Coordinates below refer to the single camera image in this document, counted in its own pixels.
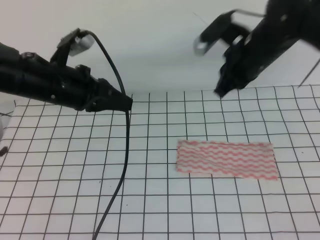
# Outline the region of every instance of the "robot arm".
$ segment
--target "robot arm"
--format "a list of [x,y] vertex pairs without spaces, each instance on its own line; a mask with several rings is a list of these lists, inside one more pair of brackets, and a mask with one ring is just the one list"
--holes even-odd
[[32,52],[19,54],[0,43],[0,91],[78,111],[131,110],[133,100],[107,80],[93,78],[89,67],[66,66],[68,55],[92,46],[89,33],[76,29],[64,37],[50,62]]
[[251,32],[232,23],[234,12],[214,20],[194,46],[204,55],[218,39],[229,45],[215,89],[220,97],[246,87],[300,39],[320,50],[320,0],[269,0],[264,18]]

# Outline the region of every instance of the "white grid surface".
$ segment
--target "white grid surface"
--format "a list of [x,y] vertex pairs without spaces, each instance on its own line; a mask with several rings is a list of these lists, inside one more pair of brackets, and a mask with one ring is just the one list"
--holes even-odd
[[[109,240],[320,239],[320,86],[134,94]],[[17,103],[0,144],[0,239],[90,240],[118,184],[125,116]],[[178,139],[271,142],[278,181],[175,171]]]

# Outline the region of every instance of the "metal screw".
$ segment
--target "metal screw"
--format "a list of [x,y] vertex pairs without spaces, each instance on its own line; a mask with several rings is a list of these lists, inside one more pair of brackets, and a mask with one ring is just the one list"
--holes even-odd
[[287,14],[284,14],[284,15],[282,15],[282,16],[280,17],[280,20],[281,20],[281,22],[284,22],[285,20],[287,20],[287,18],[288,18],[288,15],[287,15]]

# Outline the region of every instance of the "wavy pink pattern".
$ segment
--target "wavy pink pattern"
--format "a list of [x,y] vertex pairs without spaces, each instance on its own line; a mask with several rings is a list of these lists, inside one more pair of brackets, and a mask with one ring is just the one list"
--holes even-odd
[[259,168],[266,168],[266,169],[274,169],[275,166],[273,164],[269,164],[269,165],[263,165],[263,164],[234,164],[231,162],[222,162],[222,161],[216,161],[216,162],[212,162],[212,161],[207,161],[205,159],[199,159],[199,158],[194,158],[192,156],[185,156],[185,155],[181,155],[181,157],[183,157],[184,159],[181,159],[181,162],[188,162],[188,163],[192,163],[192,164],[213,164],[213,165],[223,165],[223,166],[232,166],[233,168],[253,168],[253,169],[259,169]]
[[[177,171],[182,172],[182,173],[190,173],[189,170],[183,171],[181,168],[178,168]],[[264,174],[255,175],[255,174],[235,173],[235,172],[231,172],[231,171],[224,171],[222,169],[211,169],[211,171],[213,171],[214,173],[222,172],[224,174],[231,174],[234,177],[238,177],[238,178],[254,178],[254,179],[266,179],[266,180],[277,180],[278,179],[277,176],[267,176]],[[202,174],[203,172],[194,171],[192,173]]]
[[181,140],[178,142],[176,170],[267,180],[279,177],[270,143]]
[[[182,149],[179,153],[179,155],[181,157],[184,157],[184,158],[194,158],[194,159],[197,159],[200,157],[202,158],[206,158],[207,155],[206,154],[202,154],[202,153],[196,153],[195,151],[192,151],[192,152],[187,152],[187,154],[184,154],[185,151]],[[252,159],[252,158],[249,158],[249,159],[243,159],[243,158],[232,158],[232,157],[223,157],[223,156],[219,156],[219,157],[214,157],[214,156],[210,156],[210,158],[212,160],[216,160],[217,163],[221,162],[222,161],[228,161],[228,160],[231,160],[235,163],[238,163],[238,162],[241,162],[241,163],[246,163],[246,164],[253,164],[253,163],[256,163],[256,164],[274,164],[275,161],[274,160],[265,160],[265,159],[262,159],[262,158],[259,158],[259,159]]]
[[[184,148],[186,148],[186,149],[189,149],[189,151],[188,150],[184,150],[186,153],[188,153],[188,152],[194,152],[194,149],[192,149],[192,148],[188,148],[188,147],[185,147],[184,146]],[[241,155],[241,156],[243,156],[243,157],[253,157],[253,158],[259,158],[259,157],[262,157],[262,158],[269,158],[269,157],[273,157],[273,154],[267,154],[267,155],[265,155],[265,154],[253,154],[253,153],[248,153],[248,154],[245,154],[245,153],[243,153],[243,152],[240,152],[240,151],[231,151],[231,150],[229,150],[229,151],[222,151],[222,150],[219,150],[219,151],[207,151],[207,150],[204,150],[204,149],[200,149],[201,150],[201,152],[202,153],[205,153],[205,154],[215,154],[215,155],[217,155],[217,154],[222,154],[222,155],[225,155],[225,156],[227,156],[227,155],[232,155],[232,156],[239,156],[239,155]]]

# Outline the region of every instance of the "black grid line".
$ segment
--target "black grid line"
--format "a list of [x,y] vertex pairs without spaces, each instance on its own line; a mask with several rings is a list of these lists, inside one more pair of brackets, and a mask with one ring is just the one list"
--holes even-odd
[[72,217],[71,217],[70,229],[69,229],[68,238],[67,238],[68,240],[70,238],[72,223],[73,223],[73,219],[74,219],[74,213],[75,213],[75,210],[76,210],[76,207],[77,207],[78,196],[79,196],[79,191],[80,191],[80,187],[81,187],[82,176],[83,176],[84,170],[85,170],[85,164],[86,164],[86,160],[87,160],[88,149],[89,149],[89,144],[90,144],[90,140],[91,140],[91,134],[92,134],[92,129],[93,129],[93,122],[95,121],[95,116],[96,115],[93,115],[93,121],[92,121],[92,126],[91,126],[91,129],[90,129],[89,141],[88,141],[87,146],[86,146],[85,157],[84,157],[84,165],[82,167],[81,176],[80,176],[80,180],[79,180],[79,186],[78,186],[78,190],[77,190],[77,193],[76,193],[77,197],[75,197],[73,214],[72,214]]
[[[245,121],[245,117],[244,117],[244,113],[242,112],[242,108],[241,108],[240,101],[239,101],[239,106],[240,106],[240,110],[241,110],[241,115],[242,115],[243,121]],[[250,143],[246,124],[244,124],[244,130],[245,130],[245,134],[246,134],[246,139],[247,139],[248,143]],[[259,185],[259,190],[260,190],[260,194],[261,194],[261,199],[262,199],[262,204],[263,204],[263,208],[264,208],[264,212],[265,212],[266,221],[267,221],[267,223],[268,223],[269,231],[271,232],[271,227],[270,227],[270,223],[269,223],[269,218],[268,218],[268,214],[267,214],[267,209],[266,209],[266,205],[265,205],[264,198],[263,198],[263,196],[262,196],[262,190],[261,190],[261,186],[260,186],[260,181],[259,181],[259,179],[257,180],[257,182],[258,182],[258,185]],[[238,200],[239,200],[239,206],[240,206],[241,204],[240,204],[240,199],[239,199],[239,193],[237,192],[237,194],[238,194]]]
[[[315,67],[316,67],[319,63],[320,63],[320,59],[318,60],[318,62],[316,63],[316,65],[314,66],[314,68],[311,70],[311,72],[310,72],[310,73],[312,73],[312,71],[315,69]],[[292,89],[293,89],[293,94],[294,94],[294,96],[296,96],[296,93],[295,93],[295,89],[294,89],[294,87],[292,87]],[[306,128],[306,130],[307,130],[307,132],[308,132],[308,135],[309,135],[310,139],[311,139],[312,145],[313,145],[313,147],[316,149],[316,146],[315,146],[314,140],[312,139],[312,137],[311,137],[311,135],[310,135],[310,132],[309,132],[308,126],[307,126],[307,124],[304,122],[304,120],[305,120],[305,119],[304,119],[303,114],[301,113],[301,110],[300,110],[300,108],[299,108],[299,104],[298,104],[297,99],[295,99],[295,102],[296,102],[296,105],[298,106],[298,109],[299,109],[300,115],[301,115],[301,117],[302,117],[302,119],[303,119],[304,126],[305,126],[305,128]],[[284,125],[285,125],[285,127],[288,129],[287,124],[286,124],[286,122],[285,122],[285,120],[284,120],[284,119],[283,119],[283,121],[284,121]],[[294,148],[293,148],[293,151],[294,151],[294,155],[295,155],[295,157],[298,159],[298,156],[297,156],[296,150],[295,150]],[[316,150],[316,151],[315,151],[315,153],[316,153],[316,156],[317,156],[318,160],[320,161],[320,157],[319,157],[319,153],[318,153],[318,151]],[[297,161],[297,162],[298,162],[298,166],[299,166],[300,171],[301,171],[301,175],[302,175],[302,177],[303,177],[303,181],[304,181],[304,184],[305,184],[306,190],[308,191],[308,194],[309,194],[309,197],[310,197],[310,201],[311,201],[311,204],[312,204],[313,210],[314,210],[314,212],[316,212],[315,204],[314,204],[314,201],[312,200],[312,197],[311,197],[311,195],[310,195],[310,191],[309,191],[309,188],[308,188],[308,185],[307,185],[307,182],[306,182],[305,176],[304,176],[304,171],[303,171],[303,170],[302,170],[302,168],[301,168],[300,162],[299,162],[299,161]],[[318,223],[319,223],[319,227],[320,227],[320,220],[319,220],[319,216],[318,216],[317,214],[315,214],[315,216],[316,216],[316,219],[317,219],[317,221],[318,221]]]
[[[268,133],[267,124],[266,124],[266,122],[265,122],[265,118],[264,118],[263,115],[262,115],[262,118],[263,118],[264,127],[265,127],[265,130],[266,130],[266,134],[267,134],[268,140],[269,140],[269,142],[271,143],[270,137],[269,137],[269,133]],[[276,164],[276,167],[278,168],[278,171],[279,171],[279,166],[278,166],[277,160],[275,161],[275,164]],[[291,212],[290,204],[289,204],[289,201],[288,201],[288,196],[287,196],[287,194],[286,194],[285,186],[284,186],[284,183],[283,183],[283,181],[282,181],[282,177],[281,177],[280,171],[279,171],[279,177],[280,177],[280,180],[281,180],[282,189],[283,189],[283,192],[284,192],[286,204],[287,204],[288,209],[289,209],[289,212],[290,212],[290,216],[291,216],[291,220],[292,220],[292,223],[293,223],[293,226],[294,226],[294,230],[295,230],[295,232],[296,232],[296,238],[299,240],[299,236],[298,236],[298,232],[297,232],[295,220],[294,220],[294,217],[293,217],[292,212]]]
[[313,97],[313,100],[314,100],[314,102],[315,102],[315,105],[316,105],[316,107],[318,108],[318,110],[320,110],[320,108],[319,108],[319,106],[318,106],[318,103],[317,103],[317,101],[316,101],[316,98],[315,98],[314,88],[313,88],[312,85],[309,85],[309,86],[310,86],[310,88],[311,88],[312,97]]
[[142,240],[145,239],[145,221],[146,221],[146,195],[147,195],[147,171],[148,171],[148,145],[149,145],[149,121],[150,121],[150,93],[148,102],[148,124],[146,130],[146,154],[145,154],[145,180],[143,197],[143,219],[142,219]]
[[[30,144],[29,144],[29,146],[28,146],[28,151],[29,151],[29,149],[30,149],[31,144],[32,144],[32,141],[30,141]],[[39,174],[38,174],[37,180],[39,180],[39,178],[40,178],[41,171],[42,171],[42,169],[43,169],[44,163],[45,163],[45,160],[43,160],[43,162],[42,162],[41,169],[40,169],[40,172],[39,172]],[[33,190],[33,193],[32,193],[32,197],[31,197],[31,200],[30,200],[28,209],[27,209],[27,211],[26,211],[26,214],[28,214],[28,212],[29,212],[29,210],[30,210],[30,206],[31,206],[31,203],[32,203],[32,200],[33,200],[33,196],[34,196],[35,193],[36,193],[37,186],[38,186],[38,182],[35,183],[35,187],[34,187],[34,190]],[[23,221],[23,225],[22,225],[22,229],[21,229],[20,236],[19,236],[19,240],[21,239],[22,233],[24,232],[24,227],[25,227],[26,221],[27,221],[27,215],[25,216],[24,221]]]
[[[202,109],[203,112],[205,111],[205,105],[204,105],[204,92],[201,91],[201,98],[202,98]],[[206,115],[203,113],[203,118],[204,118],[204,126],[205,126],[205,138],[208,141],[208,131],[207,131],[207,123],[206,123]],[[212,192],[213,192],[213,199],[214,199],[214,209],[217,212],[217,202],[216,202],[216,195],[215,195],[215,186],[214,186],[214,176],[211,174],[211,183],[212,183]],[[218,218],[218,213],[215,214],[215,219],[216,219],[216,227],[218,230],[218,237],[219,240],[221,240],[221,235],[220,235],[220,227],[219,227],[219,218]]]
[[[131,116],[132,116],[132,112],[130,112],[130,116],[129,116],[129,124],[131,123]],[[119,212],[119,221],[118,221],[118,226],[117,226],[117,236],[116,239],[119,240],[119,236],[120,236],[120,226],[121,226],[121,214],[122,214],[122,206],[123,206],[123,200],[124,200],[124,191],[125,191],[125,185],[126,185],[126,178],[123,179],[123,183],[122,183],[122,192],[121,192],[121,200],[120,200],[120,212]]]
[[169,240],[169,138],[168,138],[168,93],[165,93],[165,107],[166,107],[166,116],[165,116],[165,127],[166,127],[166,221],[167,221],[167,240]]
[[[185,134],[186,139],[188,140],[188,125],[187,125],[187,107],[186,107],[186,92],[183,92],[183,99],[184,99],[184,117],[185,117]],[[191,188],[191,176],[189,175],[189,191],[190,191],[190,206],[191,206],[191,222],[192,222],[192,237],[195,240],[195,224],[194,224],[194,213],[193,213],[193,206],[192,206],[192,188]]]
[[[8,154],[6,154],[6,155],[4,156],[3,163],[6,161],[7,155],[8,155]],[[20,168],[19,173],[18,173],[18,175],[17,175],[17,177],[16,177],[17,180],[19,179],[21,170],[22,170],[22,167]],[[14,183],[13,189],[12,189],[12,191],[11,191],[10,199],[9,199],[9,201],[8,201],[6,207],[5,207],[5,210],[4,210],[4,214],[6,214],[6,212],[7,212],[7,210],[8,210],[8,207],[9,207],[9,204],[10,204],[10,201],[11,201],[11,198],[12,198],[12,196],[13,196],[13,194],[14,194],[15,189],[16,189],[16,185],[17,185],[17,182]],[[4,219],[5,219],[5,217],[3,217],[3,218],[1,219],[0,228],[1,228],[1,226],[2,226],[2,223],[3,223]]]
[[[73,131],[74,131],[74,129],[75,129],[76,120],[77,120],[77,116],[75,116],[71,134],[73,133]],[[67,146],[67,149],[66,149],[67,151],[68,151],[68,149],[69,149],[70,142],[71,142],[71,139],[68,141],[68,146]],[[51,217],[51,215],[52,215],[52,209],[53,209],[53,207],[54,207],[55,200],[56,200],[56,197],[57,197],[57,192],[58,192],[58,188],[59,188],[59,183],[60,183],[60,181],[61,181],[61,175],[62,175],[62,172],[63,172],[63,170],[64,170],[64,166],[65,166],[66,159],[67,159],[67,152],[65,153],[65,156],[64,156],[64,159],[63,159],[62,168],[61,168],[61,170],[60,170],[59,177],[58,177],[58,180],[57,180],[57,184],[56,184],[54,196],[53,196],[53,199],[52,199],[52,204],[51,204],[50,211],[49,211],[49,214],[48,214],[48,220],[47,220],[47,223],[46,223],[46,225],[45,225],[43,240],[45,240],[45,237],[46,237],[46,232],[47,232],[47,229],[48,229],[48,226],[49,226],[50,217]]]
[[[112,125],[113,120],[114,120],[114,115],[112,114],[112,116],[111,116],[111,125]],[[108,141],[108,144],[107,144],[107,146],[106,146],[106,153],[105,153],[105,158],[104,158],[102,176],[101,176],[101,180],[100,180],[101,185],[100,185],[100,192],[99,192],[98,204],[97,204],[97,206],[96,206],[96,213],[95,213],[93,231],[96,230],[96,225],[97,225],[97,218],[98,218],[99,206],[100,206],[100,200],[101,200],[101,192],[102,192],[102,187],[103,187],[103,184],[104,184],[104,174],[105,174],[105,170],[106,170],[106,166],[107,166],[108,148],[109,148],[109,141]]]
[[[223,105],[222,105],[222,99],[220,98],[220,105],[221,105],[221,109],[223,109]],[[228,138],[228,131],[227,131],[227,126],[226,126],[226,122],[225,122],[225,114],[224,112],[222,112],[222,117],[223,117],[223,121],[224,121],[224,131],[226,134],[226,141],[229,142],[229,138]],[[236,190],[236,196],[237,196],[237,200],[238,200],[238,204],[239,204],[239,209],[240,209],[240,215],[241,215],[241,221],[242,221],[242,228],[243,228],[243,232],[244,232],[244,239],[247,240],[247,233],[246,233],[246,228],[245,228],[245,222],[244,222],[244,216],[243,213],[241,211],[241,204],[240,204],[240,198],[239,198],[239,192],[238,192],[238,187],[237,187],[237,180],[236,178],[234,178],[234,185],[235,185],[235,190]]]

